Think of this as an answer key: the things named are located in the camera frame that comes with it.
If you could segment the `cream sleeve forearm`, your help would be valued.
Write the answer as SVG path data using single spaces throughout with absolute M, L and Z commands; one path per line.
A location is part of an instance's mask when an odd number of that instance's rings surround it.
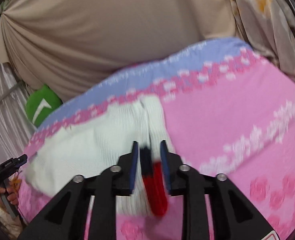
M 19 216 L 12 219 L 6 211 L 0 207 L 0 224 L 3 231 L 8 235 L 10 239 L 17 239 L 23 231 L 23 226 Z

